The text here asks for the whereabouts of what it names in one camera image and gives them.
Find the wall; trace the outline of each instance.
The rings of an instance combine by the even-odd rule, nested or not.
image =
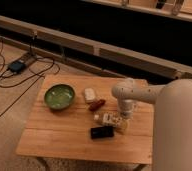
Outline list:
[[[192,23],[72,0],[0,0],[0,14],[192,66]]]

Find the small bottle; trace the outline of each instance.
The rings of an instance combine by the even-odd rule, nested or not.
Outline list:
[[[104,126],[113,126],[116,131],[124,134],[128,127],[128,120],[123,119],[117,114],[95,114],[94,120]]]

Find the wooden table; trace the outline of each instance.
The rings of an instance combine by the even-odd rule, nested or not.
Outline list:
[[[98,112],[116,112],[117,100],[111,87],[121,78],[94,76],[48,75],[33,105],[16,153],[26,156],[66,159],[151,164],[153,107],[138,102],[125,135],[115,133],[113,138],[92,140],[90,128],[98,127],[93,113],[82,96],[84,88],[96,90],[106,104]],[[145,80],[136,80],[146,86]],[[55,84],[69,84],[75,92],[74,103],[63,111],[52,112],[43,99],[48,88]]]

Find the speckled floor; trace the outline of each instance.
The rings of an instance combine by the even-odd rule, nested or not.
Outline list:
[[[6,63],[19,58],[25,52],[21,49],[4,44],[2,54],[5,56]],[[61,70],[59,74],[79,74],[91,75],[90,73],[78,70],[63,64],[58,63]],[[45,66],[41,63],[34,63],[32,66],[34,71],[40,71]],[[48,71],[54,73],[56,67]],[[5,85],[12,85],[20,82],[24,78],[31,75],[30,71],[26,70],[21,75],[4,81]],[[12,104],[29,87],[36,78],[32,78],[24,84],[14,88],[0,88],[0,114]],[[20,139],[31,106],[38,93],[43,79],[39,79],[2,117],[0,117],[0,171],[41,171],[45,168],[33,157],[23,157],[15,154],[15,149]],[[77,161],[67,159],[45,159],[50,167],[50,170],[61,171],[131,171],[135,165],[130,164],[116,164],[106,162],[92,162],[92,161]],[[148,166],[143,171],[150,171]]]

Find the bowl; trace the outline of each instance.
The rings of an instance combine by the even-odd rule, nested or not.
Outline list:
[[[69,107],[74,100],[75,91],[67,84],[58,84],[49,88],[45,95],[46,105],[53,110],[61,110]]]

